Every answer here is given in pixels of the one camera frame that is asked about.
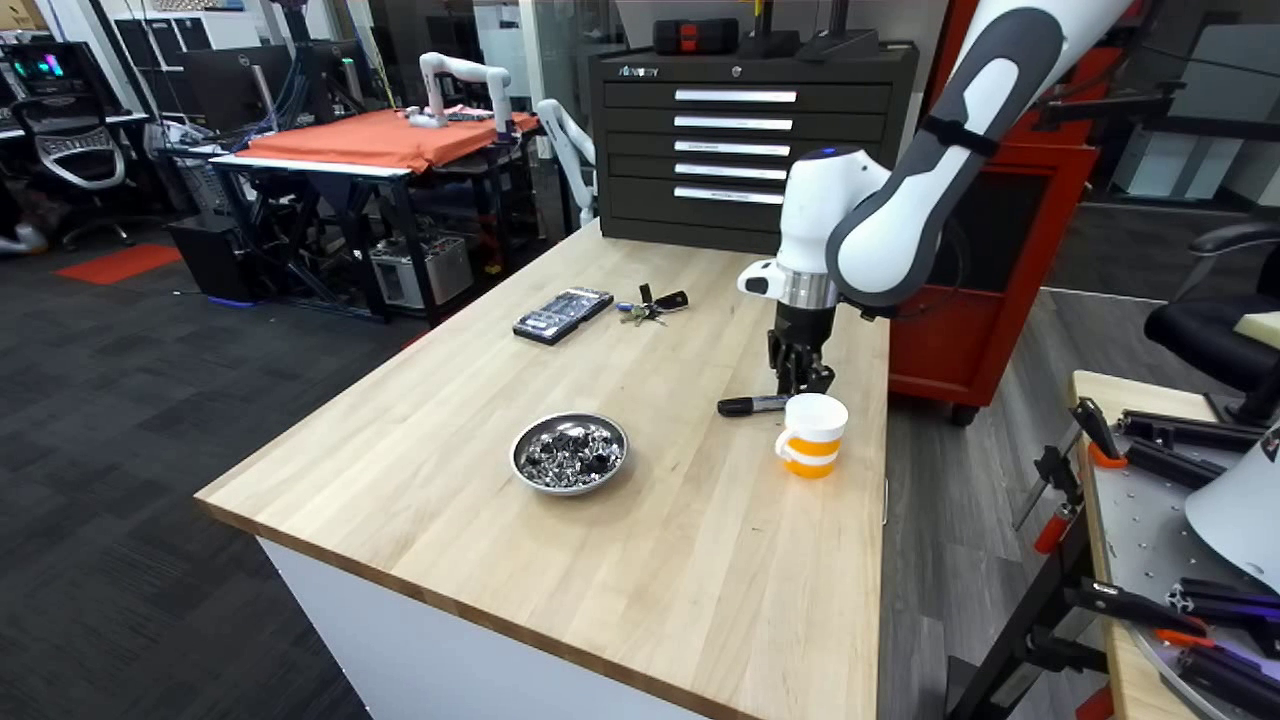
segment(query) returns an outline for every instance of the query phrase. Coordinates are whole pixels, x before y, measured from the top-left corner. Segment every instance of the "drawer handle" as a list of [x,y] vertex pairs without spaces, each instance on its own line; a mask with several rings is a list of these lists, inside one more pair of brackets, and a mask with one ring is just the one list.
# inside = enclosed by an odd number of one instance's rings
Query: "drawer handle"
[[678,141],[678,152],[706,152],[706,156],[791,156],[791,143],[711,143],[711,141]]
[[678,90],[685,106],[795,106],[799,93]]
[[673,117],[678,128],[791,132],[788,117]]
[[784,167],[741,167],[741,163],[678,163],[678,175],[737,175],[737,181],[788,181]]
[[727,192],[727,189],[692,189],[692,185],[678,185],[673,197],[708,202],[708,206],[772,206],[772,210],[784,206],[779,192]]

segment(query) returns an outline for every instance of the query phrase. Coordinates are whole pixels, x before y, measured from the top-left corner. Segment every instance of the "machine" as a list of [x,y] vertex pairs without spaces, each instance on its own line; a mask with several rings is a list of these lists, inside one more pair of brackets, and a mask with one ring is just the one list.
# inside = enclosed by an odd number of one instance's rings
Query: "machine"
[[[475,117],[491,117],[495,132],[514,132],[514,71],[491,68],[491,64],[475,64],[475,61],[461,61],[461,56],[441,56],[441,54],[423,54],[418,61],[418,68],[423,71],[429,84],[429,108],[407,108],[407,126],[423,126],[423,128],[441,128],[450,119],[475,119]],[[457,78],[466,84],[484,84],[488,90],[488,113],[475,108],[446,108],[446,84],[441,78]]]
[[741,292],[776,299],[768,359],[779,397],[823,393],[836,299],[887,315],[934,272],[939,227],[997,141],[1128,9],[1128,0],[985,0],[947,90],[887,173],[870,152],[820,148],[791,163],[779,254],[741,277]]
[[545,126],[556,163],[563,173],[563,185],[577,206],[577,226],[598,219],[598,141],[563,113],[561,99],[542,99],[535,119]]

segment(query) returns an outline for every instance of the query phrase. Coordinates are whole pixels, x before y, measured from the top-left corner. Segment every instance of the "white cup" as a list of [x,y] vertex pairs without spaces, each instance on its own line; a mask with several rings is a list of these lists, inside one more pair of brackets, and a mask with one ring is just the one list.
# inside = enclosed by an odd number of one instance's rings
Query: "white cup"
[[784,410],[776,457],[799,481],[827,477],[839,461],[847,410],[836,397],[799,393]]

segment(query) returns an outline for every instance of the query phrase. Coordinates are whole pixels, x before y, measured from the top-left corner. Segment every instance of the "table leg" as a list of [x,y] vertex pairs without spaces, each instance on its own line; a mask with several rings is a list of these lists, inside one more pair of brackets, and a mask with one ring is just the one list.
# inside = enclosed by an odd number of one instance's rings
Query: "table leg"
[[1088,561],[1088,523],[1083,516],[1069,527],[1066,543],[1045,561],[1033,587],[1008,615],[1003,634],[990,647],[975,677],[965,685],[965,695],[947,710],[947,720],[997,720],[1011,716],[1011,710],[1027,695],[1040,668],[1027,664],[1027,640],[1058,630],[1071,606],[1066,587],[1091,574]]
[[423,262],[421,227],[418,227],[418,216],[413,216],[407,185],[397,175],[397,181],[384,181],[380,189],[384,189],[384,202],[389,202],[384,210],[389,210],[397,233],[403,235],[418,289],[423,289],[423,315],[429,315],[429,324],[437,324],[441,310],[437,310],[437,289],[434,289],[434,272],[429,272],[429,262]]
[[346,233],[346,244],[347,254],[359,262],[359,280],[356,280],[356,292],[363,299],[363,310],[378,315],[378,319],[392,319],[392,310],[378,286],[378,267],[373,267],[373,255],[369,250],[378,244],[373,227],[369,227],[369,216],[363,216],[363,206],[378,197],[378,189],[369,185],[356,185],[356,181],[316,181],[324,206],[332,210],[338,216],[338,227]]
[[229,163],[211,163],[211,175],[222,181],[222,189],[225,189],[225,197],[229,197],[229,210],[232,210],[241,244],[243,244],[243,250],[261,250],[254,213],[249,213],[249,206],[243,206],[241,173],[229,167]]

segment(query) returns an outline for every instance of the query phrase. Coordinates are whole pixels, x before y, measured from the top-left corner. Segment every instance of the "black tool cabinet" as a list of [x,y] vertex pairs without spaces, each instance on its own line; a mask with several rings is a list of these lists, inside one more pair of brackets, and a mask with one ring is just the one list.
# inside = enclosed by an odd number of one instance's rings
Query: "black tool cabinet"
[[896,160],[912,43],[827,61],[609,56],[593,68],[604,235],[776,254],[791,160]]

